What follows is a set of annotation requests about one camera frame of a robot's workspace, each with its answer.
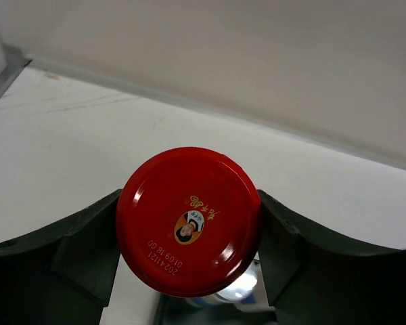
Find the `black rectangular tray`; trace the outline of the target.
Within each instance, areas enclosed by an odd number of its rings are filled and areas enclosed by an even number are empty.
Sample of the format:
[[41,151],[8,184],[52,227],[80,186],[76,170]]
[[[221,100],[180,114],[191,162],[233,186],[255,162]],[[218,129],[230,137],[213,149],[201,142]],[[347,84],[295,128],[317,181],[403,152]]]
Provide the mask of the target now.
[[234,305],[194,307],[185,299],[160,295],[152,324],[277,324],[274,311],[243,312]]

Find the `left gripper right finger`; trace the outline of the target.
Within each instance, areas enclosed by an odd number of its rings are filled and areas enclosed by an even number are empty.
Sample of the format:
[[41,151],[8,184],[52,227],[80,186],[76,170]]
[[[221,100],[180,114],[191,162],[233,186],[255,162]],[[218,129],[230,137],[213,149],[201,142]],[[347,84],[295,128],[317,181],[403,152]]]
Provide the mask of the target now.
[[406,249],[345,236],[260,197],[258,253],[280,324],[406,324]]

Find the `dark sauce jar red lid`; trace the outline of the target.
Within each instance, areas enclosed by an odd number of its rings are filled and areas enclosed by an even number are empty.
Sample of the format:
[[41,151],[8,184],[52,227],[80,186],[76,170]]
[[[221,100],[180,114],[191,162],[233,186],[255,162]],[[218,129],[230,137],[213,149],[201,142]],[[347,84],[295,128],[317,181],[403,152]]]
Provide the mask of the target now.
[[229,157],[167,150],[129,178],[116,210],[120,252],[146,285],[174,297],[214,294],[251,264],[263,232],[261,200]]

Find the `peppercorn bottle blue label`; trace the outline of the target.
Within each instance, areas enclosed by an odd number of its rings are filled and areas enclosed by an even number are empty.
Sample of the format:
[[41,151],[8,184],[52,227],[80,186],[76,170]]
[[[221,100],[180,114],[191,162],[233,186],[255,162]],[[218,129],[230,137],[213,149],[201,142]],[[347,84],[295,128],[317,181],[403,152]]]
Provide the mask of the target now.
[[226,288],[212,295],[204,297],[185,298],[194,307],[212,307],[215,305],[254,305],[256,304],[256,290],[258,288],[260,261],[254,259],[246,271]]

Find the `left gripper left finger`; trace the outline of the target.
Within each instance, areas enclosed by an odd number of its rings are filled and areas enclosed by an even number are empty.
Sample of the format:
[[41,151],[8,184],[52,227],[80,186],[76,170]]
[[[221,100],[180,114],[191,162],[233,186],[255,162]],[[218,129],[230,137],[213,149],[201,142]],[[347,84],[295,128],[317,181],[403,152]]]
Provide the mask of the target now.
[[100,323],[120,259],[120,194],[0,243],[0,324]]

